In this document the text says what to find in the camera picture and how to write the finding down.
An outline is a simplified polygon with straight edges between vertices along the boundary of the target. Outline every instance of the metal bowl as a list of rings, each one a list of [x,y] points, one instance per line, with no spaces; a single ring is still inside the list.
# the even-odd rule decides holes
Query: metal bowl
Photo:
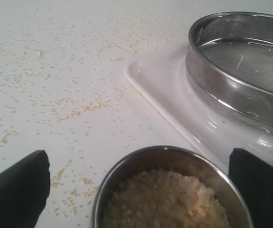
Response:
[[[273,15],[226,12],[189,30],[192,85],[222,105],[273,125]]]
[[[92,227],[101,227],[107,201],[121,181],[141,171],[159,168],[199,178],[202,183],[215,191],[216,197],[226,209],[232,228],[253,228],[245,202],[228,177],[202,156],[172,146],[140,149],[122,158],[111,168],[103,179],[95,198]]]

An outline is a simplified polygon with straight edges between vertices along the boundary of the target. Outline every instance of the grain pile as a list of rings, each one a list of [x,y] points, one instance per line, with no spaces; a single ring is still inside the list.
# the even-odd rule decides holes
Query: grain pile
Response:
[[[143,171],[121,183],[103,216],[103,228],[230,228],[214,191],[196,177]]]

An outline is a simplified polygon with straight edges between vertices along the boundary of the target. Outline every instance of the white countertop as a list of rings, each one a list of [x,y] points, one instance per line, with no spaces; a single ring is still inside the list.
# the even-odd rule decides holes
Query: white countertop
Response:
[[[273,14],[262,0],[0,0],[0,172],[44,149],[51,193],[38,228],[89,227],[95,191],[124,155],[190,149],[124,80],[124,64],[187,40],[199,17]]]

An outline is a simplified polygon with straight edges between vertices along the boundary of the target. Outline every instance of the stainless steel sieve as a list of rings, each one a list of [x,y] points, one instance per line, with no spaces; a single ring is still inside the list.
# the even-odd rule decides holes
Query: stainless steel sieve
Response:
[[[192,85],[228,108],[273,125],[273,15],[226,12],[189,30]]]

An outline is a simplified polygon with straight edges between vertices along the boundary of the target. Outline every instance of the white plastic tray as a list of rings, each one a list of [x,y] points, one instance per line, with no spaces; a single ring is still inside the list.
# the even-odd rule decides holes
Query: white plastic tray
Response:
[[[228,171],[233,148],[245,148],[273,165],[273,134],[220,115],[193,91],[185,67],[187,45],[152,53],[125,67],[135,89],[191,144]]]

